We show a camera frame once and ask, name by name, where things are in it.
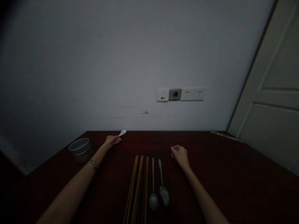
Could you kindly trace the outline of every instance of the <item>spoon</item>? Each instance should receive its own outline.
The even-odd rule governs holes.
[[[161,173],[161,181],[162,181],[162,186],[160,187],[160,195],[163,198],[163,203],[164,206],[167,206],[169,204],[169,194],[166,188],[163,185],[163,179],[162,179],[162,163],[161,160],[159,159],[159,167],[160,167],[160,173]]]
[[[127,131],[126,130],[122,130],[121,133],[119,134],[119,137],[124,135]]]
[[[153,161],[153,193],[149,198],[149,206],[151,210],[156,211],[159,205],[158,202],[158,197],[155,195],[155,187],[154,187],[154,158],[152,159]]]

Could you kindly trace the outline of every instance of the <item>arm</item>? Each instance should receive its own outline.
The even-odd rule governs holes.
[[[106,152],[121,141],[119,136],[107,136],[105,143],[91,158],[100,165]],[[70,223],[93,176],[94,168],[83,166],[82,169],[67,183],[54,201],[50,204],[44,214],[37,221],[41,223]]]
[[[187,150],[182,146],[174,146],[170,148],[171,156],[176,159],[182,170],[184,171],[187,179],[189,180],[191,187],[196,195],[199,206],[205,217],[207,224],[225,223],[229,224],[223,213],[217,207],[213,199],[209,196],[207,191],[201,185],[192,169],[190,168]]]

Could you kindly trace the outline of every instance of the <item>white door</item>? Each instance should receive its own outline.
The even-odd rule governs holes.
[[[228,132],[299,176],[299,1],[279,0]]]

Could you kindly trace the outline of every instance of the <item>bracelet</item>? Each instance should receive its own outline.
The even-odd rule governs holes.
[[[87,162],[87,165],[89,165],[89,166],[91,166],[92,168],[94,168],[94,170],[96,170],[96,168],[97,168],[97,164],[96,164],[96,162],[93,161],[93,160],[89,160],[89,161]]]

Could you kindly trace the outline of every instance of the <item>dark red tabletop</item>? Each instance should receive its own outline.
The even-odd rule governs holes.
[[[116,134],[119,131],[88,131],[79,138],[89,138],[96,150],[107,135]],[[183,131],[128,131],[106,154],[72,223],[122,223],[136,155],[136,175],[141,155],[149,156],[148,197],[153,190],[152,157],[156,192],[161,159],[170,196],[168,207],[161,198],[157,211],[148,206],[147,223],[205,223],[187,178],[170,156],[170,146],[176,144],[188,150],[195,175],[230,223],[299,223],[297,176],[244,143],[210,132]],[[14,221],[35,223],[82,166],[65,147],[22,179],[8,193]],[[142,181],[136,223],[141,222],[143,186]]]

